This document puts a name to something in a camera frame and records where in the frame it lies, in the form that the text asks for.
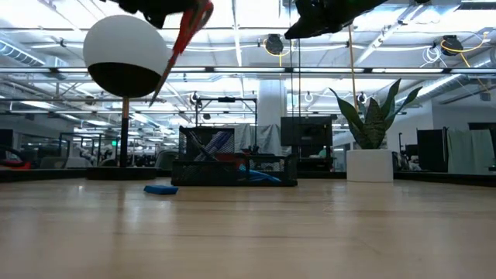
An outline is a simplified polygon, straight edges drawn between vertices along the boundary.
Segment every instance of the white ceiling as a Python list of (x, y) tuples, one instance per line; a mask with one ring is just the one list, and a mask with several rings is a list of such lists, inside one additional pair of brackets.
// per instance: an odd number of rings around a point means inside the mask
[[(339, 48), (334, 50), (312, 50), (315, 47), (328, 47), (337, 43), (346, 43), (349, 40), (348, 32), (343, 30), (337, 34), (327, 34), (317, 38), (301, 40), (301, 63), (299, 60), (300, 53), (292, 52), (281, 58), (273, 57), (267, 54), (263, 47), (257, 46), (257, 41), (263, 41), (269, 33), (283, 35), (290, 23), (288, 14), (282, 10), (278, 0), (237, 0), (236, 19), (239, 27), (239, 42), (242, 47), (241, 61), (236, 58), (235, 50), (235, 31), (233, 29), (234, 18), (232, 11), (232, 0), (212, 0), (215, 5), (215, 12), (206, 26), (191, 41), (190, 47), (199, 48), (207, 47), (209, 51), (186, 51), (177, 61), (177, 66), (230, 66), (237, 67), (239, 62), (241, 66), (259, 66), (259, 67), (277, 67), (280, 63), (287, 67), (291, 65), (297, 67), (348, 67), (350, 65), (350, 53), (348, 48)], [(101, 2), (99, 0), (56, 0), (53, 1), (57, 11), (66, 19), (69, 19), (77, 29), (74, 30), (67, 20), (57, 13), (50, 11), (38, 0), (1, 0), (0, 10), (2, 18), (0, 19), (0, 36), (17, 43), (18, 46), (29, 51), (33, 55), (56, 56), (68, 62), (73, 67), (84, 67), (82, 60), (82, 43), (84, 42), (85, 33), (93, 24), (105, 16), (116, 14), (125, 14), (117, 4), (113, 2)], [(382, 5), (381, 7), (355, 19), (355, 30), (353, 31), (353, 43), (360, 46), (367, 46), (374, 41), (385, 26), (395, 24), (396, 18), (403, 13), (406, 5)], [(429, 10), (416, 20), (410, 22), (407, 26), (401, 26), (391, 36), (389, 36), (381, 47), (410, 48), (431, 45), (433, 41), (438, 42), (445, 34), (456, 34), (466, 48), (475, 47), (481, 41), (480, 35), (474, 35), (480, 30), (496, 26), (496, 11), (456, 11), (440, 16), (436, 14), (435, 9)], [(298, 14), (291, 14), (291, 22), (298, 19)], [(177, 36), (177, 28), (181, 17), (173, 15), (167, 17), (163, 30), (160, 34), (170, 45), (172, 45)], [(468, 53), (470, 58), (473, 55), (485, 51), (492, 47), (491, 41), (496, 37), (496, 33), (490, 33), (489, 39), (479, 50)], [(52, 46), (45, 47), (47, 44), (59, 43), (64, 40), (70, 46)], [(289, 50), (289, 42), (283, 40), (286, 49)], [(420, 67), (425, 64), (422, 57), (424, 50), (410, 50), (401, 52), (381, 51), (379, 47), (374, 51), (360, 66), (363, 67)], [(354, 49), (355, 58), (360, 57), (365, 50)], [(462, 62), (460, 56), (444, 57), (448, 65), (458, 65)], [(0, 66), (22, 66), (13, 63), (6, 57), (0, 57)], [(214, 74), (187, 74), (189, 82), (181, 80), (182, 74), (171, 75), (170, 85), (179, 93), (183, 102), (188, 102), (188, 98), (193, 91), (198, 91), (202, 96), (215, 97), (223, 95), (239, 96), (241, 89), (239, 77), (221, 77), (215, 82), (196, 82), (206, 80)], [(16, 78), (27, 78), (27, 76), (17, 75)], [(263, 75), (247, 76), (243, 79), (244, 90), (246, 94), (254, 91), (259, 94), (259, 80), (264, 78)], [(280, 77), (285, 79), (288, 93), (291, 93), (291, 80), (288, 76)], [(418, 83), (422, 80), (406, 80), (404, 87)], [(372, 95), (384, 87), (390, 85), (394, 80), (391, 79), (358, 79), (356, 80), (356, 89)], [(35, 86), (55, 93), (55, 87), (52, 84), (36, 83)], [(310, 91), (315, 94), (315, 102), (302, 101), (302, 108), (309, 109), (336, 109), (337, 104), (334, 97), (328, 95), (327, 87), (332, 87), (340, 93), (346, 94), (352, 91), (351, 79), (306, 77), (301, 81), (301, 91), (306, 94)], [(298, 82), (293, 83), (292, 91), (298, 91)], [(84, 83), (78, 87), (77, 91), (69, 91), (64, 97), (80, 98), (81, 96), (91, 95), (99, 96), (102, 91), (94, 83)], [(163, 99), (167, 99), (166, 104), (157, 104), (155, 109), (169, 110), (181, 109), (186, 110), (181, 101), (171, 97), (171, 92), (166, 88), (161, 93)], [(456, 105), (481, 105), (480, 102), (472, 101), (476, 97), (464, 99), (455, 103)], [(132, 104), (136, 110), (143, 107)], [(243, 105), (231, 104), (216, 105), (215, 109), (242, 109)], [(161, 122), (163, 119), (173, 120), (172, 122), (185, 121), (180, 116), (174, 115), (149, 115), (150, 118)], [(252, 116), (245, 115), (245, 119), (251, 119)], [(216, 116), (212, 121), (236, 121), (234, 117)]]

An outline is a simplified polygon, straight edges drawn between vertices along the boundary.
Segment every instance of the potted plant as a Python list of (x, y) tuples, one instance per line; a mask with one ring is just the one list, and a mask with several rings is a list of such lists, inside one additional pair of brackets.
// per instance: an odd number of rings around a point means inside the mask
[(422, 88), (413, 90), (405, 101), (397, 108), (394, 97), (398, 94), (401, 79), (396, 81), (389, 94), (379, 106), (376, 100), (370, 98), (368, 108), (358, 102), (357, 111), (349, 102), (338, 97), (339, 109), (350, 126), (350, 132), (361, 150), (351, 150), (346, 153), (346, 172), (348, 181), (355, 182), (392, 182), (393, 163), (392, 152), (381, 150), (381, 144), (386, 131), (391, 127), (396, 115), (409, 103), (413, 102)]

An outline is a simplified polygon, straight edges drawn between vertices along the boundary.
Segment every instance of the snake plant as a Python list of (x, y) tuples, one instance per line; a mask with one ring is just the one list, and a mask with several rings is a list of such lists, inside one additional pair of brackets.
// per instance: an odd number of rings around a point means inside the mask
[(356, 143), (365, 150), (378, 149), (386, 136), (386, 131), (393, 125), (396, 115), (409, 103), (413, 102), (422, 88), (413, 90), (405, 101), (396, 108), (394, 97), (398, 94), (401, 79), (396, 81), (391, 88), (386, 101), (379, 106), (376, 100), (370, 98), (368, 108), (361, 102), (358, 102), (360, 113), (347, 101), (341, 99), (337, 93), (330, 88), (338, 100), (339, 110), (344, 115), (350, 126), (350, 132), (356, 140)]

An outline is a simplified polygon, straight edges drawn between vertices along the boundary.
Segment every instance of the wall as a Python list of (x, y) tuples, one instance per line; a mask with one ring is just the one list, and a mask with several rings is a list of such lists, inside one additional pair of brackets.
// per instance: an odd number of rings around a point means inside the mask
[(74, 122), (64, 119), (49, 119), (46, 115), (35, 115), (28, 120), (24, 116), (1, 116), (0, 129), (13, 129), (15, 133), (44, 136), (58, 139), (60, 133), (73, 132)]
[(470, 122), (496, 122), (496, 108), (493, 107), (454, 107), (438, 105), (432, 108), (434, 129), (449, 127), (451, 129), (468, 130)]
[(387, 131), (387, 148), (399, 152), (399, 133), (403, 150), (406, 144), (417, 144), (417, 129), (434, 129), (432, 103), (422, 103), (421, 108), (407, 108), (406, 115), (397, 115), (393, 125)]

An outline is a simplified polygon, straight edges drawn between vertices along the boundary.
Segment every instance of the ceiling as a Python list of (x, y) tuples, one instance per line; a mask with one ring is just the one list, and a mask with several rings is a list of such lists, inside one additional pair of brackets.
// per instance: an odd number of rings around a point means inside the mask
[[(55, 8), (49, 9), (41, 2), (50, 2)], [(290, 50), (290, 42), (284, 40), (283, 34), (290, 23), (298, 19), (295, 9), (281, 6), (279, 0), (212, 0), (215, 12), (207, 26), (191, 41), (184, 54), (178, 59), (179, 67), (349, 67), (350, 49), (347, 29), (336, 34), (327, 34), (317, 38), (304, 39), (300, 43), (293, 42), (295, 47)], [(233, 15), (233, 3), (236, 12)], [(389, 1), (377, 7), (374, 11), (364, 14), (354, 21), (352, 30), (354, 59), (359, 61), (357, 67), (465, 67), (460, 56), (446, 57), (430, 53), (435, 60), (429, 61), (426, 53), (429, 47), (439, 44), (443, 35), (457, 35), (458, 40), (466, 49), (477, 47), (481, 40), (484, 44), (473, 52), (467, 53), (468, 58), (474, 57), (493, 47), (496, 32), (496, 11), (494, 10), (456, 10), (448, 6), (429, 6), (422, 14), (412, 18), (406, 25), (397, 24), (398, 17), (408, 8), (408, 0)], [(89, 28), (99, 19), (106, 16), (125, 14), (114, 2), (99, 0), (2, 0), (0, 2), (2, 19), (0, 20), (0, 40), (38, 57), (41, 60), (57, 57), (67, 67), (84, 67), (82, 59), (82, 43)], [(174, 44), (178, 34), (181, 17), (169, 16), (164, 28), (158, 32), (170, 47)], [(267, 53), (263, 42), (268, 34), (281, 35), (284, 44), (283, 57), (274, 57)], [(381, 38), (381, 41), (370, 50), (370, 45)], [(0, 67), (25, 67), (9, 57), (0, 55)], [(23, 95), (11, 95), (2, 92), (6, 98), (66, 98), (74, 100), (93, 96), (94, 98), (114, 98), (104, 92), (97, 84), (91, 82), (87, 74), (69, 74), (66, 80), (48, 79), (42, 74), (3, 74), (0, 78), (8, 78), (19, 84), (29, 85), (28, 90), (22, 89)], [(159, 126), (175, 127), (187, 125), (194, 115), (179, 115), (179, 111), (192, 112), (190, 97), (193, 92), (203, 98), (217, 98), (233, 96), (256, 98), (260, 92), (260, 80), (282, 80), (288, 96), (301, 96), (301, 110), (303, 112), (320, 110), (328, 112), (337, 110), (336, 99), (329, 93), (328, 87), (339, 92), (341, 97), (352, 99), (353, 84), (349, 74), (326, 75), (306, 74), (299, 86), (298, 76), (293, 75), (291, 86), (289, 74), (208, 74), (188, 73), (172, 74), (168, 86), (162, 89), (160, 99), (163, 100), (148, 108), (145, 102), (131, 104), (134, 111), (163, 111), (167, 113), (143, 113), (150, 122)], [(392, 84), (394, 77), (378, 77), (358, 75), (356, 90), (368, 96), (383, 91)], [(402, 88), (409, 88), (425, 79), (437, 77), (405, 76)], [(442, 102), (466, 91), (476, 90), (477, 86), (468, 86), (459, 91), (447, 92), (436, 100)], [(449, 105), (492, 105), (493, 102), (480, 102), (479, 97), (463, 98)], [(119, 123), (119, 115), (107, 114), (95, 116), (88, 114), (91, 111), (112, 111), (122, 107), (121, 102), (99, 102), (87, 105), (83, 102), (67, 101), (57, 104), (58, 108), (71, 111), (72, 118), (99, 119), (112, 124)], [(14, 109), (35, 109), (27, 104), (15, 104)], [(288, 109), (293, 109), (291, 102)], [(243, 111), (237, 114), (212, 114), (212, 118), (205, 123), (252, 123), (253, 114), (245, 104), (212, 103), (205, 111)]]

